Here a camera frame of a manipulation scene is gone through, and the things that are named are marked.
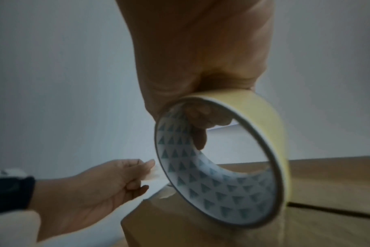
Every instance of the person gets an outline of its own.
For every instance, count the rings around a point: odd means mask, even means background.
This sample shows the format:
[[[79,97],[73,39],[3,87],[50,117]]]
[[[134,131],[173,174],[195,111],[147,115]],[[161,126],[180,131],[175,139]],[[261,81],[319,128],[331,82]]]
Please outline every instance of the person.
[[[273,0],[116,0],[131,33],[138,81],[156,120],[171,101],[196,91],[254,90],[266,69]],[[206,129],[231,119],[219,109],[187,105],[194,145]],[[114,160],[79,175],[37,180],[0,171],[0,246],[34,246],[98,222],[143,195],[155,161]]]

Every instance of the white sleeve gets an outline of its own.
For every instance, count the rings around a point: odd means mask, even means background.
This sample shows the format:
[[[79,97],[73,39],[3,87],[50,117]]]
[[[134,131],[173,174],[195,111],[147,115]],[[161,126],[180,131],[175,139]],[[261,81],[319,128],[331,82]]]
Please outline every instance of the white sleeve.
[[[0,170],[0,178],[27,175],[19,169]],[[40,216],[34,211],[11,211],[0,214],[0,247],[35,247]]]

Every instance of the piece of tape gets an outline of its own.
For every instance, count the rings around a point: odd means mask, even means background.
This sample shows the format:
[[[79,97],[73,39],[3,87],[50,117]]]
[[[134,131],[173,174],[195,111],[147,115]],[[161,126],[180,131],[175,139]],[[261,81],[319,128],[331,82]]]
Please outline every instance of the piece of tape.
[[[193,145],[184,104],[225,111],[258,142],[270,168],[255,173],[225,170]],[[274,219],[289,198],[285,132],[273,107],[248,90],[200,92],[167,106],[155,126],[155,147],[167,178],[191,205],[231,225],[257,227]]]

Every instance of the white background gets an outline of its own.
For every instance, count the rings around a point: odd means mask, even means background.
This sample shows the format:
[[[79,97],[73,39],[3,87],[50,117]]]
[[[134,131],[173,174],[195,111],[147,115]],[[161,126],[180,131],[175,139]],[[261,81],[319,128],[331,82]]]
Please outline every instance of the white background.
[[[284,119],[290,158],[370,155],[370,0],[278,0],[274,29],[257,92]],[[155,158],[153,124],[114,1],[0,0],[0,168],[55,178]],[[263,160],[248,140],[238,126],[212,130],[205,152]],[[47,246],[116,241],[139,202]]]

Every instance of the tape roll inner ring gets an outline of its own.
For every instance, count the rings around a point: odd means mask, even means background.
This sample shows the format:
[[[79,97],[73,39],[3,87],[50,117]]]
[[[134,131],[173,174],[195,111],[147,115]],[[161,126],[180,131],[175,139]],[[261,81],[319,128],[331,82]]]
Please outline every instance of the tape roll inner ring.
[[[281,206],[281,191],[277,189],[281,178],[276,178],[273,166],[256,173],[237,173],[213,163],[193,145],[183,105],[173,105],[155,129],[157,155],[173,187],[218,221],[255,227],[271,220]],[[243,124],[243,119],[235,113],[233,116]]]

